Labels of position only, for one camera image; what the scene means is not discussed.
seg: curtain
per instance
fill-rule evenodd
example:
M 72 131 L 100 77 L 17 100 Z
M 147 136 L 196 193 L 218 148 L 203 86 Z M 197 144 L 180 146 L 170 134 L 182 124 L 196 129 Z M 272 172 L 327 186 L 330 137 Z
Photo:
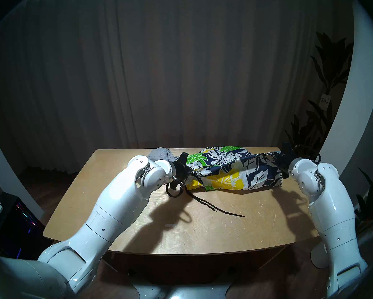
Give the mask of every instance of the curtain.
M 333 0 L 24 0 L 0 22 L 0 145 L 67 172 L 96 149 L 278 145 L 333 22 Z

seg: wooden floor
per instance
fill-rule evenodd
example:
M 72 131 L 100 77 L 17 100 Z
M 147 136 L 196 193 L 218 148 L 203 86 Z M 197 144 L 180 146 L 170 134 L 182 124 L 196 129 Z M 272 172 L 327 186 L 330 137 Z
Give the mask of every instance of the wooden floor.
M 19 179 L 45 211 L 47 224 L 75 174 L 28 168 Z M 328 269 L 319 270 L 310 251 L 319 237 L 272 250 L 218 256 L 143 256 L 109 252 L 99 264 L 97 278 L 81 298 L 132 298 L 139 294 L 127 275 L 136 270 L 157 284 L 207 283 L 230 267 L 234 282 L 227 299 L 325 297 Z

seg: gray cloth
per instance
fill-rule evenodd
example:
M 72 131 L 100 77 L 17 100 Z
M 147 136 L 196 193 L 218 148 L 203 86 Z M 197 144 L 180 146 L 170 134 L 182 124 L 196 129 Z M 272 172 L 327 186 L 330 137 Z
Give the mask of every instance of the gray cloth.
M 169 149 L 162 148 L 162 147 L 153 149 L 151 153 L 149 153 L 148 158 L 154 162 L 159 159 L 163 159 L 169 162 L 174 162 L 176 160 L 176 158 L 174 157 L 174 155 Z

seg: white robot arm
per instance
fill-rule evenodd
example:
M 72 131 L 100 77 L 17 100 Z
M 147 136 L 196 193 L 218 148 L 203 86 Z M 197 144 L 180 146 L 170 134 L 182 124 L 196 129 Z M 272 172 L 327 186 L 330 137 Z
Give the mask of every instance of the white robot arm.
M 322 254 L 330 265 L 329 297 L 367 267 L 358 250 L 354 208 L 333 165 L 316 165 L 296 158 L 291 151 L 279 154 L 278 167 L 309 198 L 309 211 L 323 241 L 313 252 Z M 14 283 L 20 281 L 18 289 L 25 295 L 76 297 L 94 279 L 99 261 L 113 241 L 141 214 L 151 193 L 173 179 L 185 178 L 183 167 L 183 163 L 133 157 L 102 191 L 74 236 L 47 248 L 38 261 L 0 258 L 6 272 Z
M 367 267 L 358 250 L 354 207 L 333 165 L 296 158 L 288 173 L 309 198 L 309 211 L 323 241 L 314 248 L 311 259 L 315 264 L 321 261 L 315 258 L 322 258 L 330 266 L 329 297 Z
M 175 168 L 165 160 L 133 157 L 102 191 L 90 217 L 74 236 L 48 247 L 38 261 L 0 257 L 4 271 L 26 297 L 76 297 L 96 276 L 113 241 L 141 214 L 151 193 L 173 180 Z

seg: drawstring bag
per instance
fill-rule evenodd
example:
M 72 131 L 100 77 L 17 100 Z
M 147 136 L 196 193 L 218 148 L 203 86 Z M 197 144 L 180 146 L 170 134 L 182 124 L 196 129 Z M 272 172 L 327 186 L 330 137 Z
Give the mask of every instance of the drawstring bag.
M 251 190 L 282 185 L 282 173 L 274 152 L 251 154 L 242 147 L 208 147 L 190 154 L 187 166 L 193 172 L 185 180 L 187 189 Z

